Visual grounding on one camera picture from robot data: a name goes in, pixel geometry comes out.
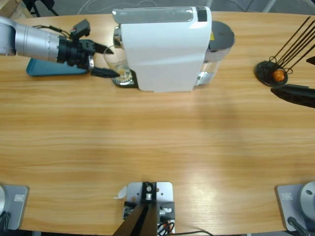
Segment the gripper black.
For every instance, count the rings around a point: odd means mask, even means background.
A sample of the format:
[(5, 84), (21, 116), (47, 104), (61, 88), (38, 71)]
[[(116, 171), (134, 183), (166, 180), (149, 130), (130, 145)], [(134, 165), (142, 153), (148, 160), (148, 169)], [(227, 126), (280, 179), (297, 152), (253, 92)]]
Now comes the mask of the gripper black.
[[(58, 45), (58, 63), (67, 63), (69, 66), (77, 66), (77, 68), (90, 70), (90, 61), (95, 53), (113, 54), (114, 52), (105, 45), (95, 43), (91, 40), (70, 41), (64, 36), (59, 37)], [(118, 73), (112, 69), (94, 67), (91, 75), (103, 78), (116, 78)]]

